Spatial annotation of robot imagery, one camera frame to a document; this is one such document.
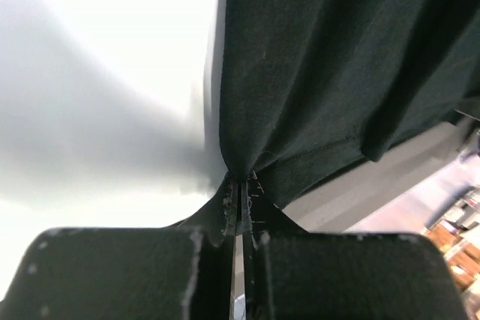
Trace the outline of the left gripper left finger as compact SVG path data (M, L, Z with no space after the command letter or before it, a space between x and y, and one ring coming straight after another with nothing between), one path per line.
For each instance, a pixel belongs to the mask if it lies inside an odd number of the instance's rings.
M238 185L163 228L53 228L26 250L3 319L231 319Z

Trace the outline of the black t shirt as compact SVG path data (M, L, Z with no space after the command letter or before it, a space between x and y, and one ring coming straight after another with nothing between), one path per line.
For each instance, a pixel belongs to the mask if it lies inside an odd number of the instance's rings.
M479 0L226 0L220 148L284 208L479 95Z

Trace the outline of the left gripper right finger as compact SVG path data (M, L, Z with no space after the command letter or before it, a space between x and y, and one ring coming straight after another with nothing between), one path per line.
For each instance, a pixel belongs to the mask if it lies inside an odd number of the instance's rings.
M315 233L241 186L248 319L465 319L434 244L413 233Z

